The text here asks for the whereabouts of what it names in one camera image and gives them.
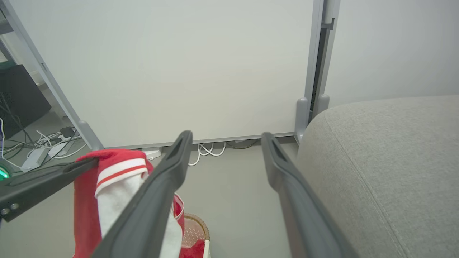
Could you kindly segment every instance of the white cloth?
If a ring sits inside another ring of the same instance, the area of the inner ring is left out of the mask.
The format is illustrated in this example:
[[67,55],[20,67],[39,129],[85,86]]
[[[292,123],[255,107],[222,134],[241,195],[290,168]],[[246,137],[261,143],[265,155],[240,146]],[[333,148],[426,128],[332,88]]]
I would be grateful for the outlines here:
[[[103,181],[103,184],[97,187],[95,197],[97,198],[102,238],[143,184],[142,175],[147,174],[148,171],[146,168],[140,168],[124,174],[119,173],[128,168],[142,165],[142,163],[145,165],[144,159],[120,162],[104,169],[99,174],[97,181],[98,183]],[[178,258],[181,243],[182,229],[172,212],[169,212],[159,257]]]

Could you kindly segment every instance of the white wall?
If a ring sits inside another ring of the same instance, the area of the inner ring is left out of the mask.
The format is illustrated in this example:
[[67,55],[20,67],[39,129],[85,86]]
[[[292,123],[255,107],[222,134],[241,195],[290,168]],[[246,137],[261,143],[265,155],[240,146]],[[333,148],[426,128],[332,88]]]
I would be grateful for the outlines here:
[[330,106],[459,94],[459,1],[341,0]]
[[16,64],[22,64],[36,84],[43,84],[45,81],[41,77],[35,65],[33,65],[32,61],[30,60],[33,58],[33,56],[31,56],[31,53],[26,51],[23,43],[16,36],[16,33],[14,31],[6,33],[0,35],[0,38]]
[[105,147],[292,134],[313,0],[10,0]]

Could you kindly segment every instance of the white cable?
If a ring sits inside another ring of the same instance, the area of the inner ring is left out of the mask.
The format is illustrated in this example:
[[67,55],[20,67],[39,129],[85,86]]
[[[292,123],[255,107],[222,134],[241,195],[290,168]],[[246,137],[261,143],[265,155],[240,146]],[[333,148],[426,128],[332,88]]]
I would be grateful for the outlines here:
[[16,145],[14,145],[13,147],[11,147],[11,149],[8,149],[8,151],[12,151],[12,150],[18,148],[21,144],[23,144],[23,143],[18,143]]
[[26,158],[28,158],[28,157],[30,156],[30,154],[31,154],[33,151],[35,151],[35,150],[36,150],[36,149],[32,149],[32,150],[30,150],[30,151],[29,151],[29,153],[27,153],[27,156],[26,156]]
[[212,149],[213,149],[213,143],[212,143],[212,148],[210,148],[210,150],[206,149],[206,148],[204,147],[204,145],[202,145],[201,143],[199,143],[199,145],[200,145],[205,151],[207,151],[207,154],[210,154],[210,155],[212,155],[212,156],[214,156],[214,157],[218,157],[218,156],[222,155],[223,152],[225,151],[226,142],[224,142],[224,144],[223,144],[223,149],[222,149],[222,151],[221,151],[219,154],[214,154],[214,153],[211,152]]
[[19,167],[18,165],[14,164],[13,162],[5,159],[5,157],[3,156],[3,143],[5,142],[5,132],[3,131],[3,119],[0,118],[0,121],[1,121],[1,157],[6,160],[9,164],[15,166],[15,167],[18,167],[18,168],[21,168]]
[[45,147],[45,148],[52,148],[52,147],[53,147],[53,145],[51,144],[50,139],[48,139],[48,137],[46,137],[46,135],[42,134],[42,133],[41,133],[40,131],[38,131],[38,130],[37,130],[37,133],[40,134],[40,139],[37,141],[37,143],[38,143],[39,146],[41,146],[39,142],[41,141],[41,137],[43,136],[43,137],[48,141],[48,143],[50,144],[50,146],[47,147],[47,146],[45,145],[45,146],[41,146],[41,147]]
[[70,157],[71,155],[79,152],[80,150],[82,150],[84,147],[86,147],[87,144],[84,144],[83,146],[81,146],[81,148],[77,149],[74,153],[71,153],[71,154],[68,154],[68,155],[65,155],[65,156],[58,156],[58,157],[54,157],[56,159],[60,159],[60,158],[66,158],[66,157]]
[[[213,144],[214,144],[214,143],[212,143],[212,146],[211,146],[210,150],[208,150],[206,147],[204,147],[203,144],[198,143],[198,159],[197,159],[194,163],[188,163],[188,166],[192,167],[192,166],[198,164],[199,159],[200,159],[201,156],[207,156],[207,155],[210,154],[210,155],[212,155],[212,156],[214,156],[214,157],[218,157],[218,156],[222,155],[223,152],[225,151],[226,142],[223,143],[223,149],[222,149],[222,151],[221,151],[219,154],[215,154],[215,153],[212,153],[212,152],[211,152],[211,151],[213,150]],[[201,150],[202,150],[202,149],[204,149],[207,153],[201,153]]]

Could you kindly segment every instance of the fabric upholstery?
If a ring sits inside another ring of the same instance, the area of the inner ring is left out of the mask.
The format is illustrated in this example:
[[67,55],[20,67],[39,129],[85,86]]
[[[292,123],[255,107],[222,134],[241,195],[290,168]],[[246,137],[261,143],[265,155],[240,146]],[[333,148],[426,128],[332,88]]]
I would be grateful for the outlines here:
[[459,95],[326,110],[297,165],[361,257],[459,257]]

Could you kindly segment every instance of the gray floor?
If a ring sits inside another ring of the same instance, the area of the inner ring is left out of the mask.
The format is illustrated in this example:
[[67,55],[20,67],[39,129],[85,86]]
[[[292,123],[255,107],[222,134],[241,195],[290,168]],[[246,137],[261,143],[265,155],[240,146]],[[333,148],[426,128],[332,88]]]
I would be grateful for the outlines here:
[[[70,125],[65,120],[56,124],[53,114],[49,113],[28,131],[38,128],[47,134],[57,131],[56,127]],[[298,150],[294,139],[283,137],[280,141],[294,158]],[[70,151],[82,144],[74,144]],[[222,145],[216,144],[216,151]],[[68,159],[50,164],[72,161],[88,151],[86,147]],[[23,151],[13,162],[20,163],[27,152]],[[196,156],[194,146],[192,162]],[[153,160],[153,165],[160,160],[161,157]],[[219,157],[201,157],[196,166],[189,167],[178,193],[184,200],[185,212],[201,217],[208,226],[212,257],[290,257],[279,199],[268,185],[259,143],[243,150],[228,148]],[[73,185],[1,225],[1,257],[70,258],[73,250]]]
[[[60,118],[55,112],[50,111],[46,115],[44,115],[42,118],[38,119],[37,121],[33,122],[29,126],[25,128],[27,133],[30,135],[32,140],[38,140],[40,138],[40,134],[36,132],[36,130],[40,131],[44,135],[49,135],[55,132],[58,132],[60,129],[67,127],[67,126],[73,126],[70,120],[67,117]],[[24,133],[21,131],[14,136],[10,138],[11,140],[17,140],[24,142]],[[8,141],[5,140],[5,146],[13,146],[15,145],[16,142]],[[70,154],[77,149],[79,149],[82,145],[84,145],[83,139],[75,140],[70,148],[70,150],[67,152],[67,154]],[[18,153],[15,157],[10,159],[11,162],[14,164],[21,166],[24,161],[27,159],[26,156],[29,153],[30,149],[24,148],[20,153]],[[68,157],[68,158],[63,158],[63,159],[55,159],[47,163],[46,165],[56,165],[59,163],[65,163],[65,162],[72,162],[79,156],[87,153],[89,151],[88,147],[85,147],[75,155]],[[5,154],[5,157],[11,157],[14,152],[12,151],[9,154]],[[20,171],[19,168],[13,167],[15,171]]]

